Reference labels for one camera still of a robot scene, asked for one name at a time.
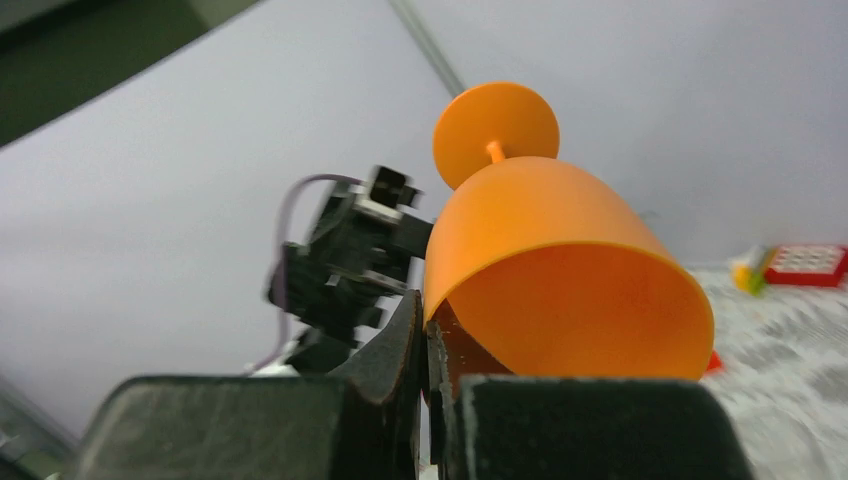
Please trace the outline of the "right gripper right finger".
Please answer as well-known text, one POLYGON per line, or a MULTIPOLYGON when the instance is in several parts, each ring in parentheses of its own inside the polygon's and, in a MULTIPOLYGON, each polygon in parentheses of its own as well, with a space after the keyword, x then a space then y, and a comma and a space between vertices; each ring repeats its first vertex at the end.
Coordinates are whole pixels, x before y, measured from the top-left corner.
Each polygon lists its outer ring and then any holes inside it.
POLYGON ((715 397, 676 380, 489 371, 468 336, 426 329, 431 460, 442 479, 750 479, 715 397))

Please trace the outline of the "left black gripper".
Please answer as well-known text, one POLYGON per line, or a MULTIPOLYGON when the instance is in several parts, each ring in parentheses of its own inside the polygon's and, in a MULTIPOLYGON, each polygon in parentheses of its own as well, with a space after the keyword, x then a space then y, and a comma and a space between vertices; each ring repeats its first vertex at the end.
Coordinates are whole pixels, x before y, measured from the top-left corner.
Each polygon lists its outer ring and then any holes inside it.
POLYGON ((310 175, 285 195, 278 222, 276 264, 266 297, 280 311, 269 371, 331 371, 359 347, 357 328, 379 326, 383 297, 407 290, 413 259, 426 255, 433 225, 406 213, 418 189, 410 178, 376 166, 366 180, 310 175), (333 184, 303 244, 288 223, 311 183, 333 184))

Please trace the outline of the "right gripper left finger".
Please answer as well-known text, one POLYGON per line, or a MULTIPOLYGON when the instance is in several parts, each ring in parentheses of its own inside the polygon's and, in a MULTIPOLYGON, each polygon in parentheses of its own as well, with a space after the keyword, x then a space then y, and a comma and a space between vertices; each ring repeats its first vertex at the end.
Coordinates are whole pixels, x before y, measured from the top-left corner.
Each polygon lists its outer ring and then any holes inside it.
POLYGON ((415 479, 423 309, 324 375, 140 376, 102 403, 70 479, 415 479))

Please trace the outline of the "orange wine glass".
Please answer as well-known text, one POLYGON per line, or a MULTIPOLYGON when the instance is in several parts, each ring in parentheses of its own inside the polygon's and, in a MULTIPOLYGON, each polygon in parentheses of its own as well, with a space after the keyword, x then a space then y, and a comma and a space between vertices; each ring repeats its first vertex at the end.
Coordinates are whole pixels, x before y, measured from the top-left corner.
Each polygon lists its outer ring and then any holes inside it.
POLYGON ((426 319, 451 313, 518 375, 701 379, 715 330, 705 292, 559 144, 552 108, 516 83, 445 108, 432 152, 452 193, 427 245, 426 319))

